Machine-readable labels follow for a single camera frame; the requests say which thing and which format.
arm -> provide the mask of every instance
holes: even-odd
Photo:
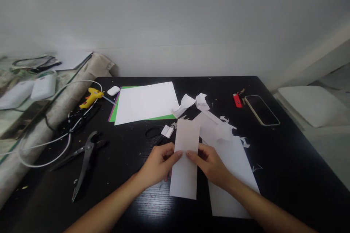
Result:
[[[155,146],[138,173],[91,208],[65,232],[110,232],[136,197],[162,179],[167,180],[169,171],[181,156],[181,151],[174,154],[173,143]]]
[[[232,175],[222,163],[215,148],[199,144],[199,154],[186,155],[215,185],[231,194],[266,232],[315,232]]]

yellow glue gun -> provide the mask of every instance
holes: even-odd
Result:
[[[90,96],[88,96],[86,98],[86,101],[79,106],[80,108],[88,109],[92,105],[92,103],[96,101],[96,99],[103,97],[103,93],[101,91],[98,91],[97,89],[89,87],[88,91],[90,93]]]

white wall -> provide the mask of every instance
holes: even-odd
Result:
[[[121,76],[257,75],[269,86],[350,22],[350,0],[0,1],[2,54],[88,49]]]
[[[350,63],[350,39],[307,67],[282,86],[307,86],[313,81],[320,79],[348,63]]]

red lighter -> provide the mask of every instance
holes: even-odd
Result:
[[[240,97],[237,94],[233,94],[233,99],[236,104],[236,107],[242,107]]]

green paper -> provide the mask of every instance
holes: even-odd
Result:
[[[121,87],[121,89],[127,89],[127,88],[132,88],[132,87],[138,87],[138,86]],[[120,98],[120,95],[118,96],[118,99],[116,101],[116,106],[114,106],[114,108],[113,108],[113,112],[110,116],[109,122],[116,121],[119,98]],[[144,119],[144,120],[163,120],[163,119],[176,119],[176,117],[174,117],[174,115],[166,115],[166,116],[159,116],[156,118],[149,118],[149,119]]]

